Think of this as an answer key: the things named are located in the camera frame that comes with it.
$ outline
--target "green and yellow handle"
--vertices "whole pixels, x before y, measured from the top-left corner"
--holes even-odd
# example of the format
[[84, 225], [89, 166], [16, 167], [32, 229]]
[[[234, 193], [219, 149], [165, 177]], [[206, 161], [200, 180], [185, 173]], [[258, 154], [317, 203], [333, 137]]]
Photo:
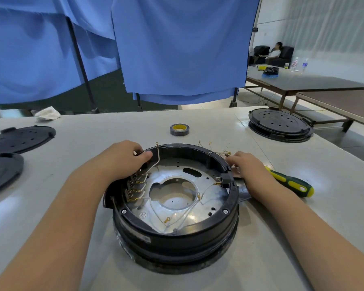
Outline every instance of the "green and yellow handle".
[[292, 176], [286, 176], [282, 173], [278, 173], [276, 171], [273, 171], [268, 166], [266, 166], [266, 169], [271, 173], [271, 175], [283, 186], [285, 186], [287, 189], [290, 189], [293, 191], [296, 195], [299, 197], [311, 197], [314, 194], [314, 188], [306, 183], [305, 181], [302, 181], [298, 178], [294, 178]]

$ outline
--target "water bottle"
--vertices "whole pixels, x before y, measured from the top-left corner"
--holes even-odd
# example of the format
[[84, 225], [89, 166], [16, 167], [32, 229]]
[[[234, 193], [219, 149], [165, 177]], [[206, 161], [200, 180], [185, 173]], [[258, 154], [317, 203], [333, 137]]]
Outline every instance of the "water bottle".
[[296, 57], [295, 60], [291, 63], [291, 72], [299, 71], [298, 70], [298, 60], [299, 60], [299, 57]]
[[309, 59], [308, 58], [306, 58], [305, 59], [305, 62], [302, 64], [302, 73], [304, 73], [305, 72], [305, 69], [306, 69], [306, 67], [307, 67], [307, 65], [309, 64]]

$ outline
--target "blue cloth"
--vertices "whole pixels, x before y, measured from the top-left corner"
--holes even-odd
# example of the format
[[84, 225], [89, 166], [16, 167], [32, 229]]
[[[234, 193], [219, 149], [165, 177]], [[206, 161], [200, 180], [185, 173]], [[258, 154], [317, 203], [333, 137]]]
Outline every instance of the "blue cloth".
[[113, 0], [127, 92], [174, 104], [233, 95], [245, 86], [258, 1]]
[[74, 24], [114, 39], [112, 0], [0, 0], [0, 8], [32, 13], [64, 14]]
[[[120, 68], [115, 40], [74, 30], [88, 79]], [[0, 9], [0, 103], [45, 99], [82, 83], [64, 15]]]

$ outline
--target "dark green floor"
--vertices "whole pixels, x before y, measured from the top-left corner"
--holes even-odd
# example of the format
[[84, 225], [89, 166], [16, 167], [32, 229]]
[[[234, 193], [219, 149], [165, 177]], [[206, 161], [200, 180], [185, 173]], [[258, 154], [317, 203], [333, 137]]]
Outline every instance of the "dark green floor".
[[[132, 99], [132, 93], [125, 91], [121, 69], [91, 80], [90, 87], [100, 112], [138, 111], [137, 102]], [[177, 109], [178, 107], [177, 105], [164, 105], [146, 101], [141, 103], [143, 111]], [[61, 113], [83, 113], [92, 110], [84, 84], [49, 99], [16, 104], [0, 104], [0, 109], [34, 109], [39, 111], [49, 106], [53, 106]]]

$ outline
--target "background table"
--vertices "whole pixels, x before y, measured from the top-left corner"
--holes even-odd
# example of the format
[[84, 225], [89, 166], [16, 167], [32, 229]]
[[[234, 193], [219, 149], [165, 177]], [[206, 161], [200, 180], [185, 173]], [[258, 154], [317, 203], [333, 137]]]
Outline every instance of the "background table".
[[[76, 167], [126, 138], [144, 148], [155, 142], [198, 144], [214, 151], [251, 152], [276, 171], [315, 188], [304, 202], [364, 252], [364, 162], [314, 135], [305, 143], [263, 138], [248, 128], [255, 107], [63, 116], [46, 125], [57, 135], [23, 155], [20, 178], [0, 192], [0, 273], [42, 218]], [[190, 134], [170, 135], [185, 123]], [[36, 124], [34, 117], [0, 119], [0, 130]], [[312, 290], [275, 220], [258, 202], [240, 204], [238, 231], [224, 256], [192, 274], [162, 275], [136, 265], [119, 246], [112, 210], [99, 205], [81, 281], [84, 291]]]
[[364, 90], [301, 92], [296, 95], [296, 100], [294, 101], [290, 113], [294, 112], [299, 98], [348, 118], [313, 121], [312, 124], [344, 122], [342, 125], [343, 132], [348, 131], [353, 121], [364, 124]]
[[319, 76], [301, 72], [291, 72], [290, 69], [279, 68], [277, 78], [262, 76], [263, 71], [258, 71], [256, 67], [248, 67], [246, 80], [257, 86], [245, 87], [246, 90], [270, 101], [277, 102], [263, 96], [260, 93], [250, 90], [250, 88], [263, 88], [282, 95], [279, 102], [279, 109], [283, 107], [286, 96], [294, 96], [297, 92], [325, 92], [325, 91], [344, 91], [344, 90], [364, 90], [364, 84], [346, 79], [335, 78], [332, 76]]

